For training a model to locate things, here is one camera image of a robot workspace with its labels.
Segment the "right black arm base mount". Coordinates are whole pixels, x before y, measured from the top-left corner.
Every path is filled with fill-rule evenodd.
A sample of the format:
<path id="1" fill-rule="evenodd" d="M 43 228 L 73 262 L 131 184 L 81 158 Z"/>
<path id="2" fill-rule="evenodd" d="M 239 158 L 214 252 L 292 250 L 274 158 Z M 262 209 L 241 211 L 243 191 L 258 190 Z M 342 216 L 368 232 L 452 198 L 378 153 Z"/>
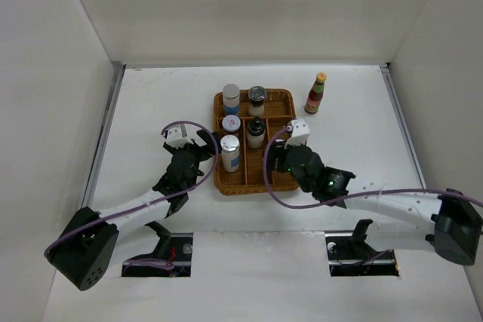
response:
<path id="1" fill-rule="evenodd" d="M 394 251 L 377 251 L 366 243 L 372 224 L 371 219 L 362 219 L 351 232 L 325 234 L 331 277 L 399 276 Z"/>

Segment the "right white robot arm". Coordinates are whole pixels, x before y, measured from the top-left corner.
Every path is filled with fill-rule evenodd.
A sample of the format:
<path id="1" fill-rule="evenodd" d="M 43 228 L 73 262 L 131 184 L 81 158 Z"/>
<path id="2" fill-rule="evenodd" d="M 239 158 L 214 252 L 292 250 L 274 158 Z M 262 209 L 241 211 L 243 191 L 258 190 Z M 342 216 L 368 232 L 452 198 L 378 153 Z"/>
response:
<path id="1" fill-rule="evenodd" d="M 290 146 L 277 140 L 266 148 L 264 172 L 289 173 L 313 207 L 363 210 L 391 218 L 380 223 L 358 221 L 350 239 L 350 250 L 368 258 L 376 250 L 426 250 L 458 265 L 474 265 L 482 234 L 479 201 L 446 189 L 378 189 L 349 193 L 355 174 L 325 166 L 319 155 L 305 145 Z"/>

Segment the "red sauce bottle yellow cap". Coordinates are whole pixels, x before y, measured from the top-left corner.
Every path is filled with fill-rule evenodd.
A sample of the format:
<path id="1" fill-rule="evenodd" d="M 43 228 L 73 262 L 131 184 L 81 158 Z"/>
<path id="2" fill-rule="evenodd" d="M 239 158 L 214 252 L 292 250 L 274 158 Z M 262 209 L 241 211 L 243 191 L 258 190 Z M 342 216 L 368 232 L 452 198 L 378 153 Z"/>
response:
<path id="1" fill-rule="evenodd" d="M 315 114 L 318 112 L 321 100 L 324 96 L 325 82 L 327 75 L 320 72 L 316 75 L 315 81 L 306 99 L 304 109 L 309 114 Z"/>

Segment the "black cap white bottle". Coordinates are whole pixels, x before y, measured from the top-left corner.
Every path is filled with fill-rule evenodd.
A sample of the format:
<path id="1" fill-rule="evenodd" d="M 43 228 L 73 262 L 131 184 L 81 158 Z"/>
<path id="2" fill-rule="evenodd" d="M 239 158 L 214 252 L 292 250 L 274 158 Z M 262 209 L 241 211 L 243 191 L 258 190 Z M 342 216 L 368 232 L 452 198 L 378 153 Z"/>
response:
<path id="1" fill-rule="evenodd" d="M 254 117 L 248 122 L 247 141 L 248 146 L 252 149 L 259 149 L 263 145 L 265 139 L 266 125 L 262 118 Z"/>

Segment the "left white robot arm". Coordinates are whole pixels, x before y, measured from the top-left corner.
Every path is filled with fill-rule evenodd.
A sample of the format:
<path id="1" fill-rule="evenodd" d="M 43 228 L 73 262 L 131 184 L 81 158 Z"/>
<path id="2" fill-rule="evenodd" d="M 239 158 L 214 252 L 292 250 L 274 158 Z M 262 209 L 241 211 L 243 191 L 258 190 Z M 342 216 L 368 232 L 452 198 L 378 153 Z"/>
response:
<path id="1" fill-rule="evenodd" d="M 44 252 L 46 260 L 78 290 L 88 290 L 102 278 L 118 239 L 177 213 L 189 193 L 210 176 L 200 170 L 200 163 L 220 157 L 217 132 L 200 128 L 196 134 L 204 141 L 202 146 L 184 133 L 181 124 L 164 129 L 162 134 L 171 162 L 161 179 L 140 197 L 118 207 L 79 209 Z"/>

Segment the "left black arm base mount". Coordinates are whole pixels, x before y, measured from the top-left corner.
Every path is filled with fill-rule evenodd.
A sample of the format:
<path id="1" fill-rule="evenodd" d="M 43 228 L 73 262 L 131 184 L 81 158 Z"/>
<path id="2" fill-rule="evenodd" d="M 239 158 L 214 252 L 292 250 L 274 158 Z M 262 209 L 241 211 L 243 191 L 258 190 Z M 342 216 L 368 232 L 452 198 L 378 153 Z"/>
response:
<path id="1" fill-rule="evenodd" d="M 124 261 L 121 276 L 189 278 L 192 272 L 193 233 L 171 233 L 159 222 L 151 222 L 146 226 L 156 233 L 158 243 L 152 252 Z"/>

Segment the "silver-lid white blue jar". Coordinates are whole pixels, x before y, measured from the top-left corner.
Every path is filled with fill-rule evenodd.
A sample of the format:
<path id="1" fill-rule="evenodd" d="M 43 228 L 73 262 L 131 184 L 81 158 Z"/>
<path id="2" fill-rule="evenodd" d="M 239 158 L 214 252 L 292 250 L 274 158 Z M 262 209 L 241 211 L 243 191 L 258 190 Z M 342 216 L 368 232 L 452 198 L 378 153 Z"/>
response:
<path id="1" fill-rule="evenodd" d="M 240 142 L 237 136 L 225 135 L 220 140 L 223 169 L 234 173 L 240 164 Z"/>

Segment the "silver-lid blue label jar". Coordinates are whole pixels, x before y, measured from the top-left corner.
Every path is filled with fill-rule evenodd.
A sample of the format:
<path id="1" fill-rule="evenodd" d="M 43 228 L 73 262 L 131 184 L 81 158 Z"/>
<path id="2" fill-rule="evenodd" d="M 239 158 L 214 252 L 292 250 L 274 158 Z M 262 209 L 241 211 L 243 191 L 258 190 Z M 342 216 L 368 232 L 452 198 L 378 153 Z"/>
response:
<path id="1" fill-rule="evenodd" d="M 236 84 L 227 84 L 223 87 L 223 112 L 225 115 L 239 115 L 240 89 Z"/>

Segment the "jar with red-white lid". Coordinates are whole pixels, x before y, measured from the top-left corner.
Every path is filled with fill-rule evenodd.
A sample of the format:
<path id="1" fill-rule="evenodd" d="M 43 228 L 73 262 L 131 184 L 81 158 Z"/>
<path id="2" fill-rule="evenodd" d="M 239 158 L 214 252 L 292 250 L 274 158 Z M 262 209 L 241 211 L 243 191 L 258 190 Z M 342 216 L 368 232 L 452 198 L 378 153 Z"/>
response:
<path id="1" fill-rule="evenodd" d="M 226 115 L 221 121 L 221 127 L 225 135 L 238 136 L 241 125 L 241 120 L 237 115 Z"/>

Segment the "clear-lid pepper shaker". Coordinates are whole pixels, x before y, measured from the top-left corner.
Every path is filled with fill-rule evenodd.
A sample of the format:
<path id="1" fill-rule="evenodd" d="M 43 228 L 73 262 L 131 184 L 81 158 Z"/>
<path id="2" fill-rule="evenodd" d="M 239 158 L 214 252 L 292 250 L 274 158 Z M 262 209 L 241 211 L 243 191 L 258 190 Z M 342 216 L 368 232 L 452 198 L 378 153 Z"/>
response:
<path id="1" fill-rule="evenodd" d="M 250 105 L 248 114 L 251 117 L 262 117 L 265 113 L 266 90 L 262 86 L 253 86 L 248 90 Z"/>

